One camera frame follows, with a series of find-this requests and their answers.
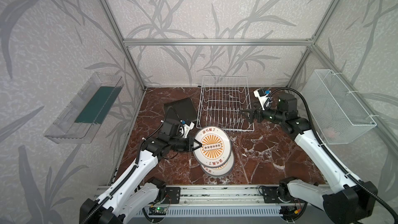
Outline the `white round plate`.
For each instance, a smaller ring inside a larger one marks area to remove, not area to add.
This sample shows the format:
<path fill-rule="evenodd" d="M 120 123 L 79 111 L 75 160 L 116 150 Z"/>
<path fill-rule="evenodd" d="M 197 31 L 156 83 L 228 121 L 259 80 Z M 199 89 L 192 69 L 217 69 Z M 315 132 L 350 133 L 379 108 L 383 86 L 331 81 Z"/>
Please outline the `white round plate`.
<path fill-rule="evenodd" d="M 230 172 L 233 170 L 235 162 L 234 162 L 234 153 L 231 153 L 229 159 L 227 162 L 217 168 L 209 168 L 206 166 L 201 165 L 201 169 L 209 176 L 212 177 L 224 177 L 230 174 Z"/>
<path fill-rule="evenodd" d="M 202 148 L 193 152 L 199 164 L 217 168 L 224 165 L 232 153 L 232 145 L 227 133 L 215 126 L 200 129 L 195 139 L 202 143 Z"/>

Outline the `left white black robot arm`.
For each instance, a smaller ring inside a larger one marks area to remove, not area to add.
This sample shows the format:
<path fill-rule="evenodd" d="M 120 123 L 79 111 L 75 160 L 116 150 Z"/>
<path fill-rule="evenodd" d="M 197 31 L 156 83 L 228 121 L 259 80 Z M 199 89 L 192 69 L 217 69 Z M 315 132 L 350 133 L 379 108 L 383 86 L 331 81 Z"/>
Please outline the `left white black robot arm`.
<path fill-rule="evenodd" d="M 81 224 L 127 224 L 150 203 L 166 197 L 165 182 L 152 178 L 139 187 L 144 178 L 170 151 L 193 152 L 202 145 L 189 135 L 191 121 L 164 119 L 148 137 L 143 138 L 137 156 L 123 174 L 96 200 L 87 199 L 80 208 Z"/>

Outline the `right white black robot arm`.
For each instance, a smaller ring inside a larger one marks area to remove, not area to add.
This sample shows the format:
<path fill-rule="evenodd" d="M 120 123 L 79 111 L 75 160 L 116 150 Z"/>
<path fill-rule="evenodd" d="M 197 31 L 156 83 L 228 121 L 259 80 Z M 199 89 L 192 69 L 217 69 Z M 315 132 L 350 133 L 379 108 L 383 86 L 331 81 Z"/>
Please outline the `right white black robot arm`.
<path fill-rule="evenodd" d="M 297 99 L 290 93 L 278 97 L 276 108 L 271 108 L 272 93 L 266 89 L 254 91 L 260 107 L 242 110 L 250 122 L 266 120 L 280 127 L 302 148 L 323 174 L 327 189 L 306 183 L 297 177 L 279 182 L 277 195 L 283 202 L 302 200 L 324 211 L 335 224 L 351 224 L 370 217 L 377 196 L 376 186 L 363 182 L 353 174 L 320 139 L 312 122 L 301 118 L 297 111 Z"/>

